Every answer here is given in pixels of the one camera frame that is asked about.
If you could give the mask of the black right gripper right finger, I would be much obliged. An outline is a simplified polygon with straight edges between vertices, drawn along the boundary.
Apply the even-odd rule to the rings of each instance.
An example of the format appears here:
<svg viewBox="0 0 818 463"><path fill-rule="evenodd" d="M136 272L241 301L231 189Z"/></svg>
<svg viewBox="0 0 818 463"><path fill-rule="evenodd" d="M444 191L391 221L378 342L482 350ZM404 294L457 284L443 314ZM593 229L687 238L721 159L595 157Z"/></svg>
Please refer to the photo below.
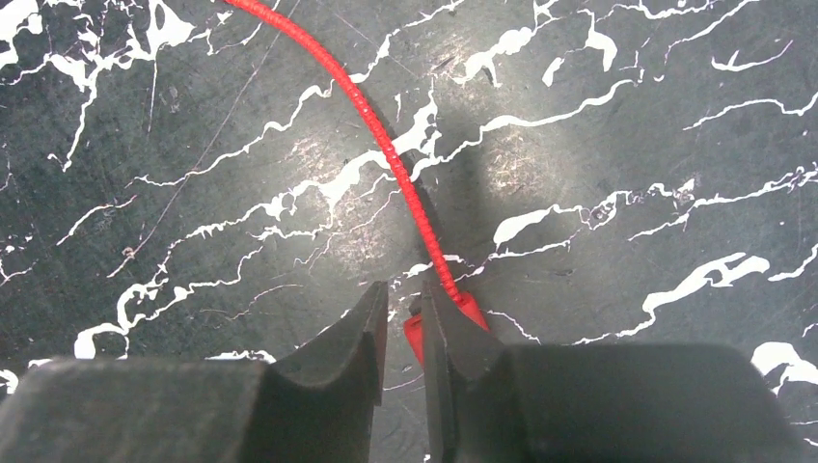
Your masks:
<svg viewBox="0 0 818 463"><path fill-rule="evenodd" d="M713 344L505 344L421 296L435 462L802 462L759 371Z"/></svg>

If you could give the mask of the red cable tie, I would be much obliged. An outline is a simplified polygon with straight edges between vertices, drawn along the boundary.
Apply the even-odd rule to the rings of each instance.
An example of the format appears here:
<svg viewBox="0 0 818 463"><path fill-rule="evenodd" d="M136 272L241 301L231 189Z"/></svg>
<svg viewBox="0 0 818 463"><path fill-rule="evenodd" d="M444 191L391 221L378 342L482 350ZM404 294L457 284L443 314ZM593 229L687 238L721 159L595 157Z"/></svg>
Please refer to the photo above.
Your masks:
<svg viewBox="0 0 818 463"><path fill-rule="evenodd" d="M368 103L364 93L353 82L344 67L319 41L287 17L273 11L260 1L228 0L227 3L274 27L298 43L338 83L361 116L375 143L383 152L416 224L431 264L440 279L443 290L459 311L459 334L461 339L466 342L461 347L460 359L462 361L467 359L475 361L481 358L491 362L493 356L500 352L502 347L497 344L497 340L489 333L489 327L474 297L470 293L457 288L421 198L384 124Z"/></svg>

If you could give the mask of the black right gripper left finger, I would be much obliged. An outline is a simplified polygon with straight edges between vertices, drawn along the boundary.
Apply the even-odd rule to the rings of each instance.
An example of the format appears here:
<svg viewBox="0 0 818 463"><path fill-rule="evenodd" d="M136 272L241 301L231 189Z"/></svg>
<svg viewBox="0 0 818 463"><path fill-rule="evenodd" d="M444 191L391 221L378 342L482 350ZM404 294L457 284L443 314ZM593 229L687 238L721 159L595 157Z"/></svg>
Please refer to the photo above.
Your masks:
<svg viewBox="0 0 818 463"><path fill-rule="evenodd" d="M1 406L5 462L366 462L388 288L275 363L60 360Z"/></svg>

